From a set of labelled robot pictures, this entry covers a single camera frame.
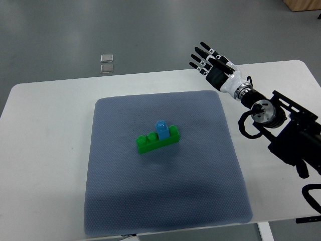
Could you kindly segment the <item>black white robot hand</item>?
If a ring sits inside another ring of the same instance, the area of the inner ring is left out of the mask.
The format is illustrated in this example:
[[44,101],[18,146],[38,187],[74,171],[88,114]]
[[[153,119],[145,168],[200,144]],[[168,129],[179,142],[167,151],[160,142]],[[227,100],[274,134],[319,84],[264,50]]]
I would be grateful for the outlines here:
[[243,96],[253,90],[250,80],[242,77],[241,71],[228,58],[219,54],[204,42],[195,47],[195,54],[189,65],[197,70],[218,91],[228,93],[240,101]]

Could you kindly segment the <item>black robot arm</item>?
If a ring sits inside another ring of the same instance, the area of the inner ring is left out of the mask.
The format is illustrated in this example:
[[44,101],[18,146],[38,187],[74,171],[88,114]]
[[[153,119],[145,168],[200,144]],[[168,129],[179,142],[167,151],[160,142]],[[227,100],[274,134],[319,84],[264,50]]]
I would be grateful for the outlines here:
[[294,166],[300,178],[309,177],[308,166],[320,172],[320,124],[317,115],[278,91],[271,99],[253,89],[252,78],[238,90],[249,110],[238,121],[240,133],[248,139],[266,137],[269,151]]

